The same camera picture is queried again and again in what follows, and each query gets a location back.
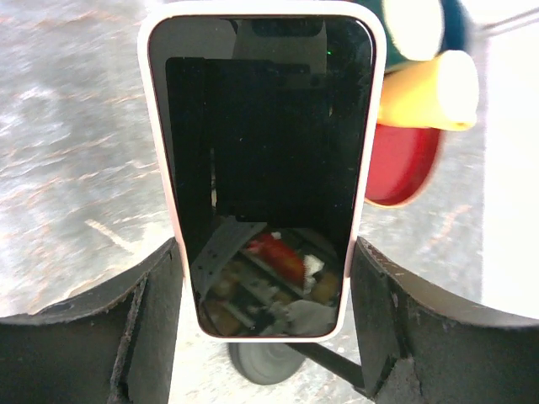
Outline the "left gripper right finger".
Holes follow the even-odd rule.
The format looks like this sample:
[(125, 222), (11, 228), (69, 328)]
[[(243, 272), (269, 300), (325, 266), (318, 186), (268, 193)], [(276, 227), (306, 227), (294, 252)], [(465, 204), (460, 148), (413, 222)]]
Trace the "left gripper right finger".
[(538, 321), (465, 299), (360, 238), (350, 273), (365, 394), (377, 403), (536, 403)]

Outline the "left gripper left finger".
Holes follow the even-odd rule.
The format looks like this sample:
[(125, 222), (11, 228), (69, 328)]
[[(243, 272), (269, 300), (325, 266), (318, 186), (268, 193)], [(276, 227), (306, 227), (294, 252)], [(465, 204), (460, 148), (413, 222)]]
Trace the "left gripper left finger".
[(1, 320), (3, 403), (166, 403), (183, 273), (169, 239), (124, 273)]

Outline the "black phone stand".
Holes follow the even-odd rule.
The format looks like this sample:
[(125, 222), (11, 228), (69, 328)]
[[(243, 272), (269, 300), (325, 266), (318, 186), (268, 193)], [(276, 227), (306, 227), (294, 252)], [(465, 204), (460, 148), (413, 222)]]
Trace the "black phone stand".
[(291, 378), (310, 359), (365, 393), (362, 369), (319, 343), (229, 343), (236, 371), (256, 385), (276, 385)]

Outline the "phone with pink case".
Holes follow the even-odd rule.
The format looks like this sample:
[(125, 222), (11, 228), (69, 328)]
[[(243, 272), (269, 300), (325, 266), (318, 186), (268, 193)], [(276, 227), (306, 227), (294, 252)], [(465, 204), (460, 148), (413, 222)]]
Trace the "phone with pink case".
[(387, 56), (347, 1), (179, 1), (137, 54), (200, 329), (323, 341), (341, 327)]

